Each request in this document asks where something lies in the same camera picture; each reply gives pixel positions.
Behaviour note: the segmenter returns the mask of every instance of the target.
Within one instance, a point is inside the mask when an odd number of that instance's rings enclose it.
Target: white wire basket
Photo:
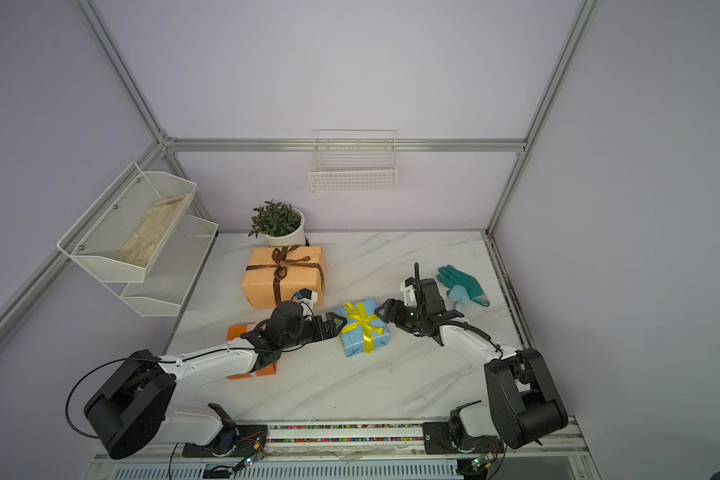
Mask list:
[[[128,283],[118,295],[140,316],[179,315],[219,228],[192,215],[184,215],[179,224],[146,280]]]
[[[316,133],[349,134],[348,130]],[[309,184],[316,194],[390,191],[397,187],[398,166],[392,130],[352,130],[365,138],[315,138]]]
[[[165,172],[145,172],[136,164],[128,169],[135,169],[134,178],[74,249],[66,251],[62,240],[58,243],[61,251],[101,283],[144,282],[195,197],[197,185],[189,180]],[[170,225],[153,240],[154,252],[140,264],[118,260],[120,248],[139,227],[146,210],[162,198],[182,195],[186,198],[174,210]]]

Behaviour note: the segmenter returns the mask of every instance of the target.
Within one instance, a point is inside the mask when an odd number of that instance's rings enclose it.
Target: orange box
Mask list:
[[[226,339],[227,340],[234,340],[243,333],[248,331],[248,327],[253,325],[232,325],[230,329],[226,332]],[[232,375],[228,376],[227,378],[230,380],[234,379],[247,379],[252,376],[267,376],[267,375],[275,375],[277,373],[277,362],[274,362],[271,365],[268,365],[264,367],[261,370],[256,370],[255,372],[250,373],[243,373],[242,375]]]
[[[318,293],[316,304],[322,305],[325,273],[321,246],[254,248],[240,286],[253,308],[278,306],[276,289],[281,302],[287,302],[303,288],[310,289]]]

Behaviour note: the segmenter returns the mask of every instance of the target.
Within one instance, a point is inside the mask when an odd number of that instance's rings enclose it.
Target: yellow ribbon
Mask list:
[[[365,353],[372,352],[373,333],[376,332],[379,335],[384,335],[384,327],[371,325],[372,321],[379,320],[379,318],[375,314],[371,314],[371,316],[366,316],[365,306],[361,302],[357,304],[357,307],[354,307],[354,305],[350,302],[346,302],[344,304],[344,310],[349,313],[349,315],[346,315],[346,318],[348,318],[349,320],[356,320],[356,322],[345,326],[342,329],[342,335],[346,332],[353,331],[359,326],[362,326],[362,339],[363,345],[365,347]]]

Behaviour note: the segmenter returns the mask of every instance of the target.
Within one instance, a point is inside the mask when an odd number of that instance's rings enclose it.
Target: potted plant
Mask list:
[[[266,238],[269,246],[305,245],[304,214],[293,206],[283,202],[264,202],[253,211],[251,233],[248,236],[259,234]]]

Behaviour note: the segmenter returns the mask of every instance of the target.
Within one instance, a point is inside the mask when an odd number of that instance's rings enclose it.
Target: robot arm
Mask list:
[[[227,376],[260,370],[294,346],[338,336],[346,319],[312,314],[317,293],[301,290],[239,339],[181,355],[135,352],[88,401],[84,414],[114,459],[151,442],[213,444],[220,454],[234,445],[236,424],[215,404],[172,403],[189,390]]]
[[[375,314],[384,322],[416,336],[429,336],[483,367],[488,404],[462,406],[451,413],[451,438],[460,450],[469,449],[479,436],[499,436],[519,448],[568,424],[568,415],[544,358],[534,349],[502,345],[446,310],[433,279],[414,276],[401,284],[404,301],[389,299]],[[517,383],[528,385],[520,392]]]

